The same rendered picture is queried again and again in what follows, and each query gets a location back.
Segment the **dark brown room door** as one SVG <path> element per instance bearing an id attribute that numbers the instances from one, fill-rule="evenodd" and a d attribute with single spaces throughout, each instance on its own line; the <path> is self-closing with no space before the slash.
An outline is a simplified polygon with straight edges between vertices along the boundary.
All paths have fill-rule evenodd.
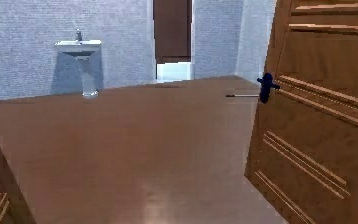
<path id="1" fill-rule="evenodd" d="M 191 61 L 192 0 L 153 0 L 158 64 Z"/>

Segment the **white pedestal sink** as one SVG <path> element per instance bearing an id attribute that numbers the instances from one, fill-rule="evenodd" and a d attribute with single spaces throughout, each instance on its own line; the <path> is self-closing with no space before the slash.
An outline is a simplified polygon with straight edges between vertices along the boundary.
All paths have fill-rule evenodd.
<path id="1" fill-rule="evenodd" d="M 101 49 L 100 40 L 85 41 L 59 41 L 55 44 L 58 53 L 74 57 L 82 68 L 82 96 L 85 99 L 92 99 L 98 96 L 95 79 L 91 74 L 90 57 Z"/>

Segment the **brown panelled room door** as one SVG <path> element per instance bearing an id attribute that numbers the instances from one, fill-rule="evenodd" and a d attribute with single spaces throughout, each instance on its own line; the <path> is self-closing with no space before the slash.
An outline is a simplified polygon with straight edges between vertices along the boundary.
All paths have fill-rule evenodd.
<path id="1" fill-rule="evenodd" d="M 358 0 L 277 0 L 245 175 L 288 224 L 358 224 Z"/>
<path id="2" fill-rule="evenodd" d="M 0 224 L 36 224 L 0 147 Z"/>

